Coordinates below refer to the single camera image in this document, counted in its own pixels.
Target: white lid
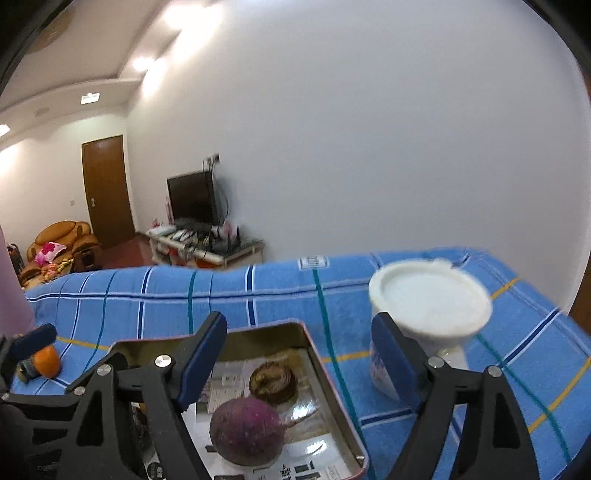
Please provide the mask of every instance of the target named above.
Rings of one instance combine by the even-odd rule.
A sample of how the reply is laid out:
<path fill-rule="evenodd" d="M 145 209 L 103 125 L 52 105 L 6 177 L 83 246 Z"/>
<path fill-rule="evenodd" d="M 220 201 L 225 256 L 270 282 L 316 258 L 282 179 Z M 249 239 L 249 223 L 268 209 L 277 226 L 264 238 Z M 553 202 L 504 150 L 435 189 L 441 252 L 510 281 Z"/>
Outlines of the white lid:
<path fill-rule="evenodd" d="M 474 335 L 491 317 L 484 286 L 444 259 L 395 262 L 369 282 L 369 298 L 399 327 L 423 336 L 453 339 Z"/>

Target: tv stand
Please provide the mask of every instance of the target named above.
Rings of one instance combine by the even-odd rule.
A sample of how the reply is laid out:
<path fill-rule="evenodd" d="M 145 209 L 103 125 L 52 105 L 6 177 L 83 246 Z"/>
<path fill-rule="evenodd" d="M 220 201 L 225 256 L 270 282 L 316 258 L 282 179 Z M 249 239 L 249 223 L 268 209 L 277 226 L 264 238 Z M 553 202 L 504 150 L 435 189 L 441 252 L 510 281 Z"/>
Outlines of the tv stand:
<path fill-rule="evenodd" d="M 262 240 L 247 239 L 227 254 L 217 254 L 207 250 L 191 249 L 188 242 L 172 240 L 168 236 L 144 234 L 150 239 L 152 261 L 161 265 L 179 265 L 191 268 L 212 268 L 230 270 L 263 263 L 265 243 Z"/>

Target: purple radish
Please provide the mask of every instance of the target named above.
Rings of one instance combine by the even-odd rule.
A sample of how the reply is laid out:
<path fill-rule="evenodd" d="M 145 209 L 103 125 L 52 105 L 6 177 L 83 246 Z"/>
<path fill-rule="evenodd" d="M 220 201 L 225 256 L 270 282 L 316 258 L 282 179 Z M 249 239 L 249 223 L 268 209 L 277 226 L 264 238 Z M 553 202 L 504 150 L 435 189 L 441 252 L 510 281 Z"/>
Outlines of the purple radish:
<path fill-rule="evenodd" d="M 221 404 L 209 424 L 217 452 L 243 466 L 271 463 L 281 454 L 285 431 L 313 415 L 282 422 L 273 407 L 254 397 L 233 398 Z"/>

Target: blue gripper pad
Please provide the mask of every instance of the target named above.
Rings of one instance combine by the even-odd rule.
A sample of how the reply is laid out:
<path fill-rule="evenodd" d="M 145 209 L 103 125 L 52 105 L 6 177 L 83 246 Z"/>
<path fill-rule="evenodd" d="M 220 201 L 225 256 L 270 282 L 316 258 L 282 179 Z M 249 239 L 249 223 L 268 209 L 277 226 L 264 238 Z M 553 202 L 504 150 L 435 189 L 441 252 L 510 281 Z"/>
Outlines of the blue gripper pad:
<path fill-rule="evenodd" d="M 203 387 L 216 363 L 217 356 L 222 350 L 227 332 L 226 318 L 221 313 L 215 312 L 210 314 L 201 328 L 191 338 L 198 339 L 201 335 L 203 336 L 193 355 L 186 362 L 181 374 L 181 385 L 176 401 L 182 411 L 186 411 L 191 403 L 196 403 L 199 400 Z M 175 359 L 190 355 L 190 352 L 183 349 L 193 348 L 194 342 L 186 342 L 185 340 L 175 351 Z"/>
<path fill-rule="evenodd" d="M 431 390 L 425 365 L 427 355 L 415 340 L 402 334 L 387 313 L 374 317 L 371 335 L 400 400 L 412 411 L 420 411 Z"/>
<path fill-rule="evenodd" d="M 23 336 L 16 337 L 10 353 L 16 360 L 24 360 L 55 342 L 56 335 L 56 328 L 51 323 L 45 323 Z"/>

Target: television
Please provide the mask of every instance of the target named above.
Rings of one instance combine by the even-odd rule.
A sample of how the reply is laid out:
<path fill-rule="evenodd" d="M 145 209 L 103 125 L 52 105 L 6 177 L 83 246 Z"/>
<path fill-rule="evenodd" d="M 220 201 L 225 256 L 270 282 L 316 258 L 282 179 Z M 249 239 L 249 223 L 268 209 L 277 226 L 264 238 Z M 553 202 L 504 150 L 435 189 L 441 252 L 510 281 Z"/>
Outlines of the television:
<path fill-rule="evenodd" d="M 187 173 L 167 179 L 170 206 L 175 222 L 191 219 L 218 225 L 211 171 Z"/>

